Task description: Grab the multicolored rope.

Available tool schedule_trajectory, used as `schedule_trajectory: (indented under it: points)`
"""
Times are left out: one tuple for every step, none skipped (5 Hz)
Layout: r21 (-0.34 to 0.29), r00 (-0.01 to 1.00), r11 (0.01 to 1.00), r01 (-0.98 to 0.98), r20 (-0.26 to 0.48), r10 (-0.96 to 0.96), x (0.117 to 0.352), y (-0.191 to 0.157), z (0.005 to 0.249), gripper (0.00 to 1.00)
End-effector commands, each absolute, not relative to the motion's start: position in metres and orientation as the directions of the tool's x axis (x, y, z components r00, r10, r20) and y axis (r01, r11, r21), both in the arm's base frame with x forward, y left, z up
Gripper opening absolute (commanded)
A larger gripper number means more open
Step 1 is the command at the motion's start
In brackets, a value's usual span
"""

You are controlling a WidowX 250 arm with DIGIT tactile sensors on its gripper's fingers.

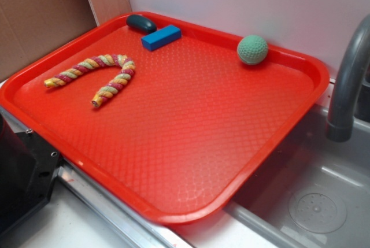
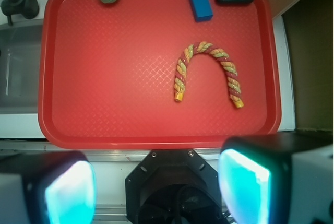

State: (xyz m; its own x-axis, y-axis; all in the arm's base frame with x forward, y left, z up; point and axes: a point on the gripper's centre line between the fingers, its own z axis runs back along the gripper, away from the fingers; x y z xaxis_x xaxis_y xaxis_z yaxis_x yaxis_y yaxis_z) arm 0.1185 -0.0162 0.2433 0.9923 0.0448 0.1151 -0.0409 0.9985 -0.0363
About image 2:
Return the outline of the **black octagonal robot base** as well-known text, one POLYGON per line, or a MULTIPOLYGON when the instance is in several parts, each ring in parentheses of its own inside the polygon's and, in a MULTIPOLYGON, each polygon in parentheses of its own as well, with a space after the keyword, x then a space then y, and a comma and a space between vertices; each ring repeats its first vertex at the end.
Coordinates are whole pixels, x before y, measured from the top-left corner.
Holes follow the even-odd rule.
POLYGON ((152 150, 125 179, 131 223, 228 223, 218 173, 192 149, 152 150))

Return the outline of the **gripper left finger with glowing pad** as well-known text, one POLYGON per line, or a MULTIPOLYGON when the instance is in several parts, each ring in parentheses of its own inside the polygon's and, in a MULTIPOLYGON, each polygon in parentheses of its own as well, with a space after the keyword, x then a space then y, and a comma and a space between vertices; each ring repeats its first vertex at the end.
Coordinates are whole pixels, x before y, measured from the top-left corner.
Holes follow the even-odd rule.
POLYGON ((92 223, 97 186, 80 151, 1 157, 1 223, 92 223))

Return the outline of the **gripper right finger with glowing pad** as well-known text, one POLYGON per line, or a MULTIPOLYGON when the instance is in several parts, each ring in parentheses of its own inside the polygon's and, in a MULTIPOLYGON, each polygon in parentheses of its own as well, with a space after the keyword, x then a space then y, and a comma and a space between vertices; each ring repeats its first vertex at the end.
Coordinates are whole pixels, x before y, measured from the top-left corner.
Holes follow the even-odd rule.
POLYGON ((333 223, 333 137, 230 137, 221 148, 218 181, 236 223, 333 223))

